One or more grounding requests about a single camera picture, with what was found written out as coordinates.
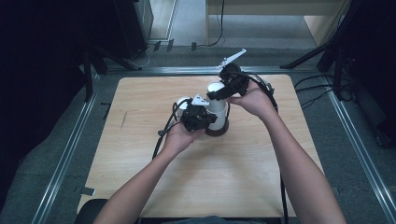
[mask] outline fingers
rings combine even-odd
[[[201,136],[204,133],[205,133],[205,129],[200,129],[200,130],[194,131],[193,133],[191,133],[191,135],[194,139],[196,139],[197,137]]]
[[[227,102],[233,105],[240,105],[242,98],[237,96],[231,96],[227,98]]]
[[[254,81],[250,80],[250,81],[248,82],[248,87],[247,87],[247,89],[248,89],[248,90],[253,90],[253,89],[255,89],[255,88],[259,88],[259,85],[257,85],[257,83],[255,83]]]

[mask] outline person's right hand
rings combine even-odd
[[[227,102],[233,105],[241,105],[247,112],[260,119],[263,119],[267,113],[275,111],[268,96],[251,80],[244,96],[232,96],[227,99]]]

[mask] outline metal rail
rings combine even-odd
[[[326,84],[332,84],[328,77],[324,78]],[[369,152],[361,141],[361,137],[356,130],[351,118],[349,117],[344,103],[338,101],[335,94],[331,91],[329,93],[332,105],[340,118],[346,134],[355,150],[355,153],[361,163],[364,173],[366,173],[367,178],[373,188],[376,198],[381,205],[385,216],[387,217],[389,223],[396,223],[396,206],[392,195],[390,194],[389,188],[382,179],[380,173],[378,172],[375,164],[373,163]]]
[[[100,79],[99,76],[96,75],[94,79],[94,84],[96,84],[99,81],[99,79]],[[91,109],[95,99],[96,99],[96,91],[93,92],[91,99],[88,102],[86,102],[81,109],[76,125],[72,133],[70,134],[69,140],[67,141],[67,144],[64,148],[64,153],[62,154],[62,157],[58,162],[55,172],[53,173],[52,178],[49,184],[47,185],[47,188],[40,202],[40,205],[38,206],[35,212],[35,216],[32,221],[32,223],[34,224],[45,223],[47,220],[47,217],[50,213],[50,209],[53,205],[53,202],[55,201],[56,195],[58,194],[59,188],[61,187],[61,184],[64,180],[64,176],[69,167],[70,161],[73,158],[74,151],[76,149],[81,133],[84,129],[85,123],[87,122],[87,118],[91,113]]]

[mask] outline gray floor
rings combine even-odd
[[[209,17],[209,42],[220,35],[220,16]],[[312,49],[316,47],[303,16],[224,15],[222,39],[216,47],[259,49]],[[205,1],[181,0],[177,3],[169,39],[176,46],[205,44]]]
[[[188,40],[186,43],[193,39],[187,35],[178,36],[179,38],[175,38],[175,43],[178,39]],[[229,42],[230,37],[225,36],[225,38],[226,43]],[[284,39],[288,38],[293,39],[292,36],[287,36],[285,33]],[[272,47],[265,48],[250,45],[242,46],[247,48],[247,53],[236,62],[241,66],[266,66],[268,70],[286,73],[291,76],[294,83],[304,77],[317,74],[312,68],[318,62],[319,56],[303,64],[301,70],[304,70],[304,67],[310,68],[305,72],[276,70],[276,66],[300,57],[312,49],[313,46],[302,47],[300,44],[295,44],[294,47],[283,48],[283,41],[272,41],[278,43],[278,45],[273,44]],[[73,223],[79,201],[79,194],[75,191],[77,187],[85,184],[106,121],[104,115],[107,111],[107,105],[101,103],[111,103],[120,78],[147,76],[149,73],[146,71],[156,67],[215,66],[222,61],[223,57],[236,53],[240,48],[239,44],[235,44],[234,48],[222,46],[198,48],[196,51],[191,51],[188,47],[178,46],[175,46],[170,52],[166,52],[165,47],[155,52],[149,49],[149,64],[141,72],[127,71],[114,63],[109,63],[109,74],[101,76],[100,81],[95,86],[97,97],[92,112],[79,138],[76,151],[49,211],[46,223]],[[144,56],[138,59],[136,63],[146,63],[148,58]],[[309,80],[301,87],[316,84],[322,84],[321,80]],[[303,103],[324,91],[324,89],[303,91],[298,93],[298,97],[300,102]],[[81,90],[64,112],[50,137],[40,146],[34,148],[21,163],[9,191],[6,206],[0,215],[0,223],[32,222],[40,199],[43,197],[56,165],[62,156],[68,137],[78,119],[83,107],[83,100],[84,90]],[[391,168],[394,167],[396,160],[395,151],[383,149],[376,144],[373,131],[356,104],[353,102],[346,103],[346,108],[361,133],[362,140],[372,155],[380,174],[389,188],[394,188],[396,179],[393,177],[392,171],[394,169]],[[315,101],[304,110],[304,115],[324,172],[334,188],[334,192],[336,192],[337,200],[346,215],[348,223],[388,223],[329,97],[325,95]],[[298,221],[293,218],[291,223],[298,223]]]

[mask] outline floor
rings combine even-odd
[[[217,0],[217,2],[221,8],[221,1]],[[154,0],[151,1],[151,5],[154,15],[154,29],[150,36],[152,41],[166,42],[173,39],[175,46],[186,47],[191,46],[192,42],[196,42],[197,45],[206,43],[205,1]],[[219,39],[220,24],[220,15],[209,17],[210,43]],[[225,15],[222,28],[221,39],[216,45],[219,48],[312,49],[316,47],[303,16]]]

